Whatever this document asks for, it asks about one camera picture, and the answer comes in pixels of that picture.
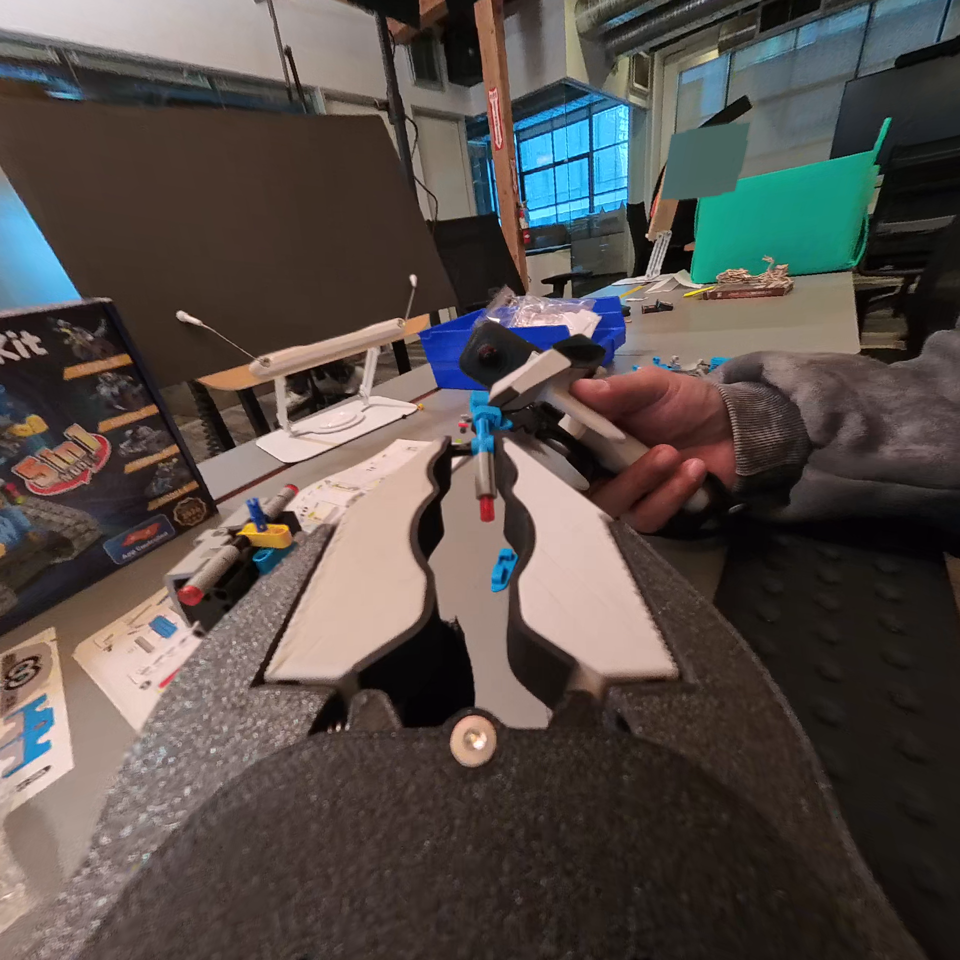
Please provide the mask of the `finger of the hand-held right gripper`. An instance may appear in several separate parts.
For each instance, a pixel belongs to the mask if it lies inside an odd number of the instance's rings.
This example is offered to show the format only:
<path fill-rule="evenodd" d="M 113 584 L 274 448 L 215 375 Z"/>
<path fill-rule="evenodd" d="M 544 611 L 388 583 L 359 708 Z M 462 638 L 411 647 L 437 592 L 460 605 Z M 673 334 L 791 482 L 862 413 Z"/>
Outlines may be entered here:
<path fill-rule="evenodd" d="M 604 467 L 579 438 L 563 428 L 518 430 L 518 443 L 552 474 L 584 495 L 604 487 Z"/>
<path fill-rule="evenodd" d="M 518 369 L 506 374 L 488 391 L 488 405 L 505 415 L 534 403 L 547 403 L 564 413 L 573 410 L 571 385 L 583 378 L 583 367 L 551 348 L 533 353 Z"/>

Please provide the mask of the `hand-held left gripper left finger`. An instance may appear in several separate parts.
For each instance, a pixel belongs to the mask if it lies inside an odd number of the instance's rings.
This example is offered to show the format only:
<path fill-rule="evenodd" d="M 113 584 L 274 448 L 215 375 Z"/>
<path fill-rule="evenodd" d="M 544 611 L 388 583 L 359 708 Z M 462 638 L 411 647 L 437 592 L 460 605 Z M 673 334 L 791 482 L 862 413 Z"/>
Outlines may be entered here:
<path fill-rule="evenodd" d="M 454 627 L 429 565 L 444 535 L 450 446 L 426 442 L 346 508 L 277 635 L 266 684 L 450 698 Z"/>

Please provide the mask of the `small blue connector brick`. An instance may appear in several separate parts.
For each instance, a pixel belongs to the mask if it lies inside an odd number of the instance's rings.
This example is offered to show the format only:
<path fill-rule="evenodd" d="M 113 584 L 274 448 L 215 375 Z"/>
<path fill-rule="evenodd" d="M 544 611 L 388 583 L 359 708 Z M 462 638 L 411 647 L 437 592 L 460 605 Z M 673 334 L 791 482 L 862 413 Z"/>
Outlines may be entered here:
<path fill-rule="evenodd" d="M 458 428 L 463 436 L 471 430 L 472 439 L 469 440 L 471 455 L 495 452 L 495 435 L 499 431 L 514 429 L 513 422 L 503 411 L 490 402 L 486 390 L 472 390 L 469 396 L 469 409 L 458 421 Z"/>

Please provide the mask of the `grey axle with red end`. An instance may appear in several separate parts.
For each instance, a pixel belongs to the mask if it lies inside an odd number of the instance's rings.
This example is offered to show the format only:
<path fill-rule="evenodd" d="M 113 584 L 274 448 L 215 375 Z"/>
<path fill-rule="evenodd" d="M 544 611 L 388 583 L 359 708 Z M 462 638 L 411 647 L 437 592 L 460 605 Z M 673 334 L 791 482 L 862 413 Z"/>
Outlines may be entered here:
<path fill-rule="evenodd" d="M 473 454 L 475 466 L 475 492 L 481 522 L 491 523 L 496 518 L 498 496 L 496 474 L 496 448 L 487 444 Z"/>

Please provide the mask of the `grey desk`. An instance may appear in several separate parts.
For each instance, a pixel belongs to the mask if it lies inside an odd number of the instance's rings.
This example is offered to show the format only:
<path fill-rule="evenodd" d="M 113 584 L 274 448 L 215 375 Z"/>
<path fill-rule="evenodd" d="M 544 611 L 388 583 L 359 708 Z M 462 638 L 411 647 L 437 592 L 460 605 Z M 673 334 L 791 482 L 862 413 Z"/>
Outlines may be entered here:
<path fill-rule="evenodd" d="M 702 302 L 669 294 L 672 312 L 643 315 L 635 304 L 627 322 L 624 346 L 612 370 L 628 373 L 632 366 L 658 355 L 677 354 L 683 361 L 712 356 L 736 356 L 753 351 L 859 351 L 853 277 L 847 272 L 799 277 L 791 294 L 777 301 Z M 466 408 L 462 390 L 436 390 L 429 368 L 420 367 L 394 378 L 380 392 L 404 400 L 419 400 L 425 411 L 332 453 L 282 468 L 254 443 L 247 443 L 201 467 L 214 480 L 222 511 L 232 513 L 246 496 L 270 495 L 285 483 L 307 486 L 362 462 L 397 438 L 431 439 L 450 432 Z M 459 618 L 467 647 L 475 657 L 478 700 L 482 707 L 511 726 L 546 723 L 546 709 L 507 676 L 503 597 L 481 597 L 468 591 L 470 578 L 480 575 L 483 555 L 503 544 L 498 524 L 480 524 L 474 512 L 471 477 L 454 474 L 452 491 L 443 504 L 447 537 L 432 559 L 440 584 L 440 610 Z M 169 541 L 130 567 L 110 575 L 42 616 L 2 637 L 2 649 L 55 630 L 61 658 L 67 719 L 74 767 L 25 802 L 6 819 L 10 846 L 26 875 L 28 889 L 39 903 L 54 897 L 80 865 L 107 792 L 137 732 L 73 653 L 78 644 L 117 618 L 143 604 L 162 585 L 163 575 L 186 555 L 187 536 Z"/>

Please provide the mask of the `person's right hand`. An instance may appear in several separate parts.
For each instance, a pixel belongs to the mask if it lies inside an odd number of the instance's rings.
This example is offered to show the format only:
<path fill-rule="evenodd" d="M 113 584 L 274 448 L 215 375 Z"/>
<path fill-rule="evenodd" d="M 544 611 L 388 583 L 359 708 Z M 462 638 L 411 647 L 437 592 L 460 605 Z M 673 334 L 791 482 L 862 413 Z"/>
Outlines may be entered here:
<path fill-rule="evenodd" d="M 591 490 L 593 503 L 641 534 L 670 522 L 708 474 L 730 489 L 737 479 L 733 427 L 717 387 L 655 366 L 581 379 L 570 393 L 647 448 Z"/>

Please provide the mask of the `blue plastic bin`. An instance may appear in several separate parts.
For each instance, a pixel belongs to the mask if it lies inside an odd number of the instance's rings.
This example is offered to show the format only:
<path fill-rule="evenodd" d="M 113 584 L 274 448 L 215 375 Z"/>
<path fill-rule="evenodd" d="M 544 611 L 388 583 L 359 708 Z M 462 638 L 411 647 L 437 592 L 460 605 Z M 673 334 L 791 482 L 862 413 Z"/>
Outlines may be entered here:
<path fill-rule="evenodd" d="M 626 319 L 617 296 L 602 296 L 593 310 L 600 317 L 591 339 L 605 350 L 602 366 L 613 366 L 617 351 L 626 341 Z M 433 372 L 437 387 L 445 390 L 473 391 L 484 385 L 466 375 L 460 367 L 460 357 L 473 332 L 483 319 L 484 310 L 452 318 L 437 326 L 430 326 L 419 334 L 421 345 Z"/>

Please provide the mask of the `black office chair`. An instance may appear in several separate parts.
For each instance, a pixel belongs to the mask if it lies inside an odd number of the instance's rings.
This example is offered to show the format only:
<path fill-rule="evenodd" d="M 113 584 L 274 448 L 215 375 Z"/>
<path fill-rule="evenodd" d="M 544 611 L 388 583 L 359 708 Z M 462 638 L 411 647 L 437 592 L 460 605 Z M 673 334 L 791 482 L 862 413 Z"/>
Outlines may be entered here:
<path fill-rule="evenodd" d="M 504 287 L 526 293 L 497 214 L 438 220 L 433 237 L 458 315 L 486 307 Z"/>

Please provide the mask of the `black blue brick model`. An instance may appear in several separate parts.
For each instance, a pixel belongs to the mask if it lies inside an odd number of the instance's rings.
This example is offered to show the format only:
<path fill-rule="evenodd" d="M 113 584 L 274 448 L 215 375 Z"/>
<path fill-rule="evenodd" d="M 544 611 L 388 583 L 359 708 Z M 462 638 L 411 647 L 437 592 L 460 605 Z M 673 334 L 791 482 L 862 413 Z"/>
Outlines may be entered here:
<path fill-rule="evenodd" d="M 249 590 L 297 546 L 302 527 L 292 503 L 297 486 L 269 498 L 249 498 L 164 577 L 174 612 L 188 626 L 211 630 Z"/>

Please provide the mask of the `wooden column with red sign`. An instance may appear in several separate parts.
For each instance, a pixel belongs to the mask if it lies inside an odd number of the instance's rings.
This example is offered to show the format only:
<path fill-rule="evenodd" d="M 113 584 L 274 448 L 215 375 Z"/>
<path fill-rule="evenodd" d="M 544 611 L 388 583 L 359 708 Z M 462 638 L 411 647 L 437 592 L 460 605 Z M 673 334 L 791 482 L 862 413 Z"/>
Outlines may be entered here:
<path fill-rule="evenodd" d="M 529 284 L 518 180 L 502 1 L 473 6 L 486 94 L 486 116 L 501 231 L 524 289 Z"/>

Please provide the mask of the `small wooden model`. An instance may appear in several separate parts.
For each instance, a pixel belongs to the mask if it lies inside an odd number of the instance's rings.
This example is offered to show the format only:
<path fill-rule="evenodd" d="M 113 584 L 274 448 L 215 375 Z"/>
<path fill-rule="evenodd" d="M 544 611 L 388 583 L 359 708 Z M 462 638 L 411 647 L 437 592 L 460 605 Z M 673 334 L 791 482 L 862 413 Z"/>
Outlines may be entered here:
<path fill-rule="evenodd" d="M 715 282 L 704 287 L 700 299 L 730 301 L 741 299 L 770 299 L 785 297 L 795 287 L 787 264 L 778 264 L 774 257 L 765 256 L 766 270 L 751 273 L 745 268 L 728 269 L 717 274 Z"/>

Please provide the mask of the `black perforated panel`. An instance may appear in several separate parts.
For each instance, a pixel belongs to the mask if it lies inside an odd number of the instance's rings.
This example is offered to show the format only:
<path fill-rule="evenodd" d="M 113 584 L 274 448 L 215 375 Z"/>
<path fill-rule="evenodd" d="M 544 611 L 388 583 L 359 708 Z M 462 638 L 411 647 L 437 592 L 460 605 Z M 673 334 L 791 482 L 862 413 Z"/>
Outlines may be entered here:
<path fill-rule="evenodd" d="M 895 912 L 928 958 L 958 958 L 958 609 L 941 535 L 745 519 L 714 602 L 798 717 Z"/>

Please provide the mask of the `robot kit box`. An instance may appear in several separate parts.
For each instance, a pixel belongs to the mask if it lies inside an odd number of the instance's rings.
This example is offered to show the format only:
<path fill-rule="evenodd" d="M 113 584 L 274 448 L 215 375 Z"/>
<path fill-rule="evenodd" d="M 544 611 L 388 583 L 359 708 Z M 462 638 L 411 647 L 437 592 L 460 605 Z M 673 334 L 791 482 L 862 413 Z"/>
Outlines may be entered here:
<path fill-rule="evenodd" d="M 216 512 L 110 300 L 2 311 L 2 635 Z"/>

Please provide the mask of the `teal plastic panel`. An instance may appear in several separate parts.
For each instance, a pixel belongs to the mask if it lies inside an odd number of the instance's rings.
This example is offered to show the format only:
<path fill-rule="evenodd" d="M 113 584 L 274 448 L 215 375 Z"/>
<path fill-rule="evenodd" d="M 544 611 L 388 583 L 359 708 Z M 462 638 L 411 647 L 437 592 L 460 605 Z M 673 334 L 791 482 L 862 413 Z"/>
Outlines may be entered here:
<path fill-rule="evenodd" d="M 791 277 L 853 270 L 867 244 L 878 157 L 892 120 L 870 150 L 740 178 L 733 191 L 698 202 L 690 267 L 711 284 L 730 269 L 762 270 L 765 258 Z"/>

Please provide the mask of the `blue sticker sheet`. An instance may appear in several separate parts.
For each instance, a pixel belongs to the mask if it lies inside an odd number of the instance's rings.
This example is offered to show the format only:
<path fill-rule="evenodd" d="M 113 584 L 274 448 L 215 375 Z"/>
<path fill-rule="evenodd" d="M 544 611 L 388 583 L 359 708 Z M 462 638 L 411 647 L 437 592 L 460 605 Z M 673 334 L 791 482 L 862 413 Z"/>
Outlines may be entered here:
<path fill-rule="evenodd" d="M 57 633 L 47 629 L 1 657 L 2 817 L 73 768 Z"/>

